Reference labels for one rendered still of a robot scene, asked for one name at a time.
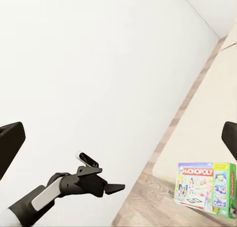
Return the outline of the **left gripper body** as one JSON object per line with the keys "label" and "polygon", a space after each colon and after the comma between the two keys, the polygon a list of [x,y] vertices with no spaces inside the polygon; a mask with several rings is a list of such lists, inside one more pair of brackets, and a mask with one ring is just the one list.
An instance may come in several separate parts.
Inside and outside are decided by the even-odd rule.
{"label": "left gripper body", "polygon": [[68,191],[72,195],[93,194],[98,198],[102,198],[104,194],[104,184],[96,179],[93,175],[82,179],[86,184],[91,186],[91,189],[80,184],[77,181],[79,179],[79,168],[80,167],[78,167],[77,173],[71,175],[68,179]]}

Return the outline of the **board game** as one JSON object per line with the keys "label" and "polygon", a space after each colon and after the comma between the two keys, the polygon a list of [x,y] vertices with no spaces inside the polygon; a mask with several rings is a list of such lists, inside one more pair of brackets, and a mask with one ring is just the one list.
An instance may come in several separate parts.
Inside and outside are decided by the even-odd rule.
{"label": "board game", "polygon": [[174,202],[236,219],[236,175],[230,162],[179,162]]}

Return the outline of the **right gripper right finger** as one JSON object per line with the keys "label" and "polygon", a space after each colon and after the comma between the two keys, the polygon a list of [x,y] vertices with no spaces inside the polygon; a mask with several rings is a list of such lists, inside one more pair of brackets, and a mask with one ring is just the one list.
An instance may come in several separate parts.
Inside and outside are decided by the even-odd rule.
{"label": "right gripper right finger", "polygon": [[221,139],[235,160],[237,160],[237,123],[226,121],[223,126]]}

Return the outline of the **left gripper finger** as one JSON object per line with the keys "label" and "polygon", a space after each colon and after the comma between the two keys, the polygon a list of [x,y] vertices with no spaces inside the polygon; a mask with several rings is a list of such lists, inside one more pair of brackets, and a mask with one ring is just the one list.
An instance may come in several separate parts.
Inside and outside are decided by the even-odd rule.
{"label": "left gripper finger", "polygon": [[78,177],[79,179],[77,180],[80,184],[84,185],[85,187],[91,189],[91,186],[89,186],[88,184],[86,184],[82,179],[92,176],[92,175],[97,175],[99,173],[102,173],[103,168],[99,168],[99,167],[88,167],[88,166],[81,166],[79,168],[79,173],[78,173]]}
{"label": "left gripper finger", "polygon": [[104,184],[104,192],[107,195],[110,195],[110,194],[113,194],[115,192],[125,189],[125,185],[123,184],[108,184],[107,181],[99,178],[97,175],[94,175],[94,177]]}

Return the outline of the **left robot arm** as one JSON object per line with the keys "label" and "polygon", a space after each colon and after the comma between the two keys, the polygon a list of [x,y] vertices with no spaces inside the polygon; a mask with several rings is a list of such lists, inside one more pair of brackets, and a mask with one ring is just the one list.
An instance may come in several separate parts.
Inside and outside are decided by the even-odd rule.
{"label": "left robot arm", "polygon": [[77,173],[55,173],[47,186],[40,185],[0,213],[0,227],[32,227],[54,205],[56,198],[67,195],[93,194],[102,198],[125,189],[123,184],[108,184],[99,178],[103,168],[81,150],[76,152],[78,160],[85,166],[78,167]]}

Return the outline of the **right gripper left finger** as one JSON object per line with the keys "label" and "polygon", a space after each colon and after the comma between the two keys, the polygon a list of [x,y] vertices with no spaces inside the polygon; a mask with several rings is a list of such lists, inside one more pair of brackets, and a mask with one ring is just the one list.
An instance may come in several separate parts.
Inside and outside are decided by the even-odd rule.
{"label": "right gripper left finger", "polygon": [[0,181],[26,140],[22,122],[0,127]]}

